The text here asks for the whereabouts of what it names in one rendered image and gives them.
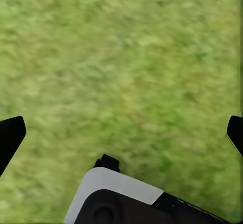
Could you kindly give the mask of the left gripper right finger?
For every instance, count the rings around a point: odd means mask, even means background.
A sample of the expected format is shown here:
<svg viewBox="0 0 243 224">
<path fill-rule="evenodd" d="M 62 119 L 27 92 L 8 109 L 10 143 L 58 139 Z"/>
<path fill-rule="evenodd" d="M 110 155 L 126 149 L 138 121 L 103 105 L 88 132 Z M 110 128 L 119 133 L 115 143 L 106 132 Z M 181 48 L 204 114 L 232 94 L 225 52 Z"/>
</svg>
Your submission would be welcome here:
<svg viewBox="0 0 243 224">
<path fill-rule="evenodd" d="M 231 116 L 227 134 L 243 156 L 243 118 Z"/>
</svg>

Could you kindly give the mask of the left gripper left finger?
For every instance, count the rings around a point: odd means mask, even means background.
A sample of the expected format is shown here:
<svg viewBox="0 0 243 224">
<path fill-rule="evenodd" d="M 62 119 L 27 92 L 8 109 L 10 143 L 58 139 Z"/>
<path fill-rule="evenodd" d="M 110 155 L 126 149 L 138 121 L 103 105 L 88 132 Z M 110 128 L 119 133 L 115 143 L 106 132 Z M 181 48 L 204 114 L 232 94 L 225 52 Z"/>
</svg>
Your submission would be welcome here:
<svg viewBox="0 0 243 224">
<path fill-rule="evenodd" d="M 0 177 L 26 136 L 22 116 L 0 122 Z"/>
</svg>

